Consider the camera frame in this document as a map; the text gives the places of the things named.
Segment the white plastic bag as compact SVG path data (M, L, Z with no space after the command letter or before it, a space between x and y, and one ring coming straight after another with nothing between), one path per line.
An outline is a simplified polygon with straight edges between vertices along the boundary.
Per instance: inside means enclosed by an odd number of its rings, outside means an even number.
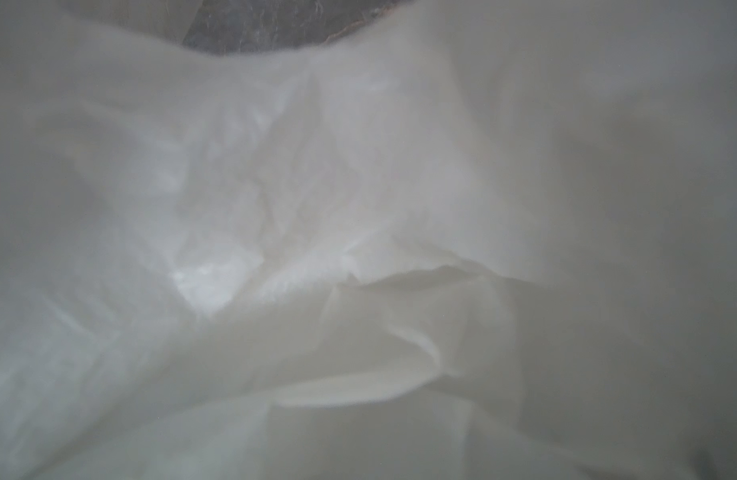
M737 1L0 1L0 479L737 479Z

